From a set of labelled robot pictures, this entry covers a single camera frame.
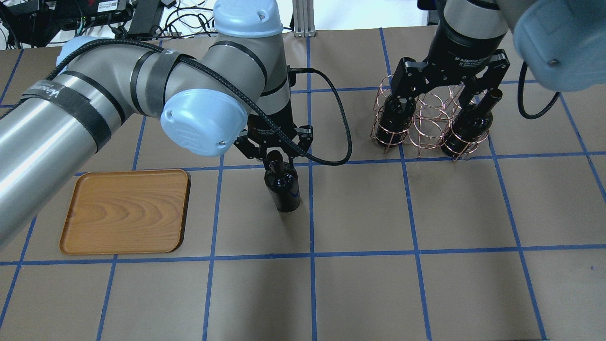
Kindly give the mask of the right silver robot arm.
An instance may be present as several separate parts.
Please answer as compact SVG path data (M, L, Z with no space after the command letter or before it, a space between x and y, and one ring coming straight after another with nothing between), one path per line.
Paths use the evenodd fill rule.
M387 152L406 138L417 148L439 147L453 160L472 153L487 137L492 110L502 99L499 84L509 68L499 48L507 32L522 59L517 105L526 119L552 108L563 91L605 82L603 0L418 0L418 9L437 16L437 30L423 61L402 58L387 76L391 88L377 101L371 138ZM427 118L422 98L437 87L458 86L450 103L456 115L433 142L424 144Z

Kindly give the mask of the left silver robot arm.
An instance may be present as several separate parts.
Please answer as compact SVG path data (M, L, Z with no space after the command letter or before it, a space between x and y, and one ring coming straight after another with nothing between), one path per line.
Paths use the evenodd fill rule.
M56 68L1 119L1 247L130 118L158 119L177 145L218 157L254 117L295 156L303 129L278 122L289 104L275 0L218 0L216 41L197 60L145 42L76 37Z

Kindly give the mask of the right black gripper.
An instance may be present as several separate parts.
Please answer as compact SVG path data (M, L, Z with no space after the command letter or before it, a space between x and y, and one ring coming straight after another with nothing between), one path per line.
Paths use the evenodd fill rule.
M502 82L510 62L495 42L461 45L434 42L427 57L403 57L390 82L387 130L407 130L417 109L417 97L436 87L464 84L459 95L459 125L491 125L493 109L502 100Z

